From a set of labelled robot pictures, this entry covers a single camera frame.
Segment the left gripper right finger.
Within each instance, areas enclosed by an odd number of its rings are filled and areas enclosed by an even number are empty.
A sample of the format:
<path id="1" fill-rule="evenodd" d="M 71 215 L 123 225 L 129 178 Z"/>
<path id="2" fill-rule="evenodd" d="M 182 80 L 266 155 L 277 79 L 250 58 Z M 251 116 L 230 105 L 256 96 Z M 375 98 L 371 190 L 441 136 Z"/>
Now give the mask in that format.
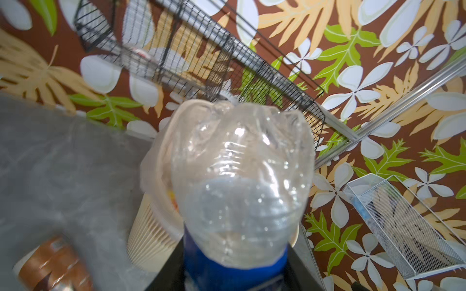
<path id="1" fill-rule="evenodd" d="M 288 258 L 285 265 L 284 291 L 324 291 L 322 284 L 312 276 L 298 254 L 288 247 Z"/>

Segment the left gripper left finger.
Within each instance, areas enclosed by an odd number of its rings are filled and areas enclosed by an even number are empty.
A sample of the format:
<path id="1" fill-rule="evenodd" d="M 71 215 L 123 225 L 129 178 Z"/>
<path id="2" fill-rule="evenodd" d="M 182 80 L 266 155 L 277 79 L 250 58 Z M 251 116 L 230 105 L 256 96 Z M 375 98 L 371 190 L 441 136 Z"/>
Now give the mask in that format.
<path id="1" fill-rule="evenodd" d="M 180 240 L 145 291 L 185 291 L 184 279 L 184 246 Z"/>

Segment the Pepsi bottle blue label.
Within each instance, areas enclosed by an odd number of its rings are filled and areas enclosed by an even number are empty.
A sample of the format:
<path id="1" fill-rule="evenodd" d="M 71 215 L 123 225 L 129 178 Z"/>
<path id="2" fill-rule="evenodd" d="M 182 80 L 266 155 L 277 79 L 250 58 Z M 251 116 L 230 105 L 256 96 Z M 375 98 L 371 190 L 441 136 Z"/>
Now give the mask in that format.
<path id="1" fill-rule="evenodd" d="M 171 181 L 188 291 L 280 291 L 314 175 L 298 110 L 190 100 L 178 109 Z"/>

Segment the brown Nescafe coffee bottle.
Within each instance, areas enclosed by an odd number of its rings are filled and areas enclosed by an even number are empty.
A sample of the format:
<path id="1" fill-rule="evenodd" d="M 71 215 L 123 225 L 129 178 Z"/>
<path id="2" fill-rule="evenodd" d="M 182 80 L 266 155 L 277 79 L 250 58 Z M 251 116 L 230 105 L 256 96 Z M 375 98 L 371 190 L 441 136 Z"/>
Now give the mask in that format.
<path id="1" fill-rule="evenodd" d="M 63 236 L 54 236 L 23 256 L 13 273 L 29 291 L 92 291 L 91 274 Z"/>

